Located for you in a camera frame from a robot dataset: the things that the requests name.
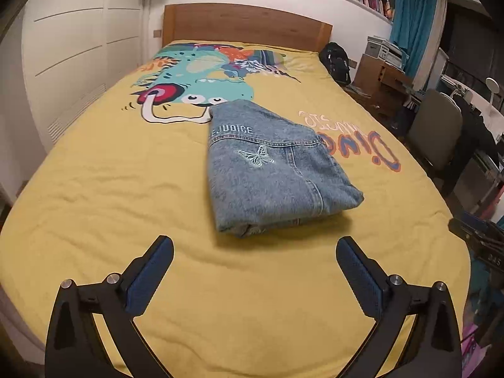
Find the blue denim jacket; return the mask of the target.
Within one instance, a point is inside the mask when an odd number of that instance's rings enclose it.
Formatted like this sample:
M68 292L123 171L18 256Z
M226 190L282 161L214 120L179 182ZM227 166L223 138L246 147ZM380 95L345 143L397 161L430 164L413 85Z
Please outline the blue denim jacket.
M219 232L251 236L364 201L307 126L245 100L214 105L210 115L209 195Z

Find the white desk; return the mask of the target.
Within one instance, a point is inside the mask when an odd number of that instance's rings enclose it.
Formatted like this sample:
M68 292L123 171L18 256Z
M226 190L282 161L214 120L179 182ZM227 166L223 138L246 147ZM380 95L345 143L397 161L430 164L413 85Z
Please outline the white desk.
M438 88L444 84L442 93L448 93L448 87L452 89L450 94L455 104L461 110L462 127L461 134L455 142L455 147L447 165L443 168L440 178L443 180L441 195L447 199L453 192L461 173L473 157L473 154L479 150L488 155L490 159L499 165L499 154L495 140L484 124L484 118L471 105L470 101L464 99L464 96L455 91L455 86L442 78L439 80Z

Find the grey desk chair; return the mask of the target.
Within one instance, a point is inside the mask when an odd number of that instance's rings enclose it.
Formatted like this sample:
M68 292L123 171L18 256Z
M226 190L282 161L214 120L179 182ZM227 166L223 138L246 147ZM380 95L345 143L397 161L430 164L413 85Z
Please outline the grey desk chair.
M420 103L406 142L415 156L434 171L449 162L461 135L463 117L454 99L445 93L428 90Z

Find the white desk lamp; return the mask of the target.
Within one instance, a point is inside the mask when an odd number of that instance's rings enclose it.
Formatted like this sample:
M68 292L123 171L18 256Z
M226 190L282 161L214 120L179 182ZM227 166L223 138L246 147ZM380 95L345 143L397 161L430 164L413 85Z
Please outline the white desk lamp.
M501 111L501 100L500 100L500 91L501 87L499 83L491 77L487 77L485 79L485 84L490 91L490 100L489 100L489 116L493 116Z

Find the wooden nightstand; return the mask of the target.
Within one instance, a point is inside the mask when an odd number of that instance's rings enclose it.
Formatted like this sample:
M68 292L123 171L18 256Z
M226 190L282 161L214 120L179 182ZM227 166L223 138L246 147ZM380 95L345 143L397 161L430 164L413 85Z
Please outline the wooden nightstand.
M382 125L389 124L408 99L413 81L385 61L363 54L352 84L344 90Z

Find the yellow dinosaur bedspread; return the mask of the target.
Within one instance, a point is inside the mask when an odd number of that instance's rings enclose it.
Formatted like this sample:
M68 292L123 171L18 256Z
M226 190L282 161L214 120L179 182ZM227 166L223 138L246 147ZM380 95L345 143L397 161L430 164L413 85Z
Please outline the yellow dinosaur bedspread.
M208 109L175 98L161 53L126 75L70 127L22 191L1 233L1 284L44 340L61 281L121 271L157 236L174 262L137 324L176 377L333 377L372 327L335 260L352 236L389 273L448 285L464 312L465 245L424 170L340 88L311 52L229 43L209 53L218 99L247 84L255 103L324 137L363 192L355 209L311 224L238 238L216 230L207 180ZM219 64L243 66L243 78Z

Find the white printer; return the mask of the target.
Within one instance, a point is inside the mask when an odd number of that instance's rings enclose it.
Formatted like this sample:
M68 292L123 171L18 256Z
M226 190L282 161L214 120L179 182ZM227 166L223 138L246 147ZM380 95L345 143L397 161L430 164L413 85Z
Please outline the white printer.
M365 54L402 69L402 51L385 38L368 36Z

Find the black backpack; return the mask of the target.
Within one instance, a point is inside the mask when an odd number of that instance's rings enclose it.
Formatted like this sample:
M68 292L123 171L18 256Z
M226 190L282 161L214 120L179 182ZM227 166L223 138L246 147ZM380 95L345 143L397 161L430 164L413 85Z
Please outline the black backpack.
M351 84L348 55L340 45L328 43L319 52L319 60L337 84L342 87Z

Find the teal curtain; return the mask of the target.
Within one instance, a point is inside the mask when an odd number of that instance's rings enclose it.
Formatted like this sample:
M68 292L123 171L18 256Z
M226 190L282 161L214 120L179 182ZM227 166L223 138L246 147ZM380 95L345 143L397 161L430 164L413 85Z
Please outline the teal curtain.
M407 56L402 70L414 78L426 50L437 0L396 0L390 42Z

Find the white wardrobe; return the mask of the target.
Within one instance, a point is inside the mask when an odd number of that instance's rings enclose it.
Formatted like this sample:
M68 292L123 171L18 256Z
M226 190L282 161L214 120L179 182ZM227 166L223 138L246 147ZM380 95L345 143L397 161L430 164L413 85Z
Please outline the white wardrobe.
M141 61L143 0L28 0L22 63L45 149Z

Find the wooden headboard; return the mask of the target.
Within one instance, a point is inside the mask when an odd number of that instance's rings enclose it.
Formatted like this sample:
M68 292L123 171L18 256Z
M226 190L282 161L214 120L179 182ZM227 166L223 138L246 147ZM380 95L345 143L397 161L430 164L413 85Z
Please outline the wooden headboard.
M332 25L290 12L245 4L183 3L164 8L162 44L175 40L257 43L321 51Z

